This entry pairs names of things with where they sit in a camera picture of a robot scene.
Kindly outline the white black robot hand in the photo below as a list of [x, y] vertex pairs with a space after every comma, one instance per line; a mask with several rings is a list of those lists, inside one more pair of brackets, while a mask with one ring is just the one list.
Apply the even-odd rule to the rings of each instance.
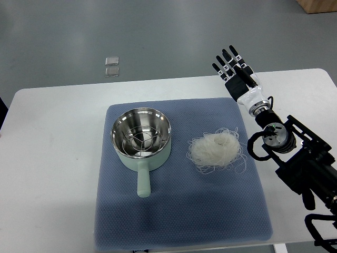
[[230, 96], [248, 111], [264, 111], [270, 108], [270, 102], [262, 94], [263, 88], [255, 73], [248, 75], [244, 70], [246, 63], [233, 45], [229, 46], [232, 56], [227, 50], [222, 50], [226, 60], [217, 55], [216, 59], [222, 66], [223, 71], [213, 63], [212, 66], [220, 78], [225, 82], [225, 87]]

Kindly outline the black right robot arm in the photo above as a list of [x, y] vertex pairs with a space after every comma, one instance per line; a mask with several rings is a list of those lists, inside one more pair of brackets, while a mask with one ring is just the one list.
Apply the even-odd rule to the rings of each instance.
[[311, 213], [304, 222], [316, 246], [336, 252], [336, 239], [323, 239], [313, 224], [319, 220], [336, 226], [336, 169], [331, 146], [293, 116], [286, 122], [279, 118], [273, 111], [273, 97], [263, 95], [260, 80], [233, 46], [223, 49], [216, 59], [212, 66], [230, 96], [262, 129], [249, 138], [249, 155], [256, 161], [273, 159], [279, 166], [277, 176], [301, 195], [307, 210], [315, 210], [316, 197], [325, 204], [330, 215]]

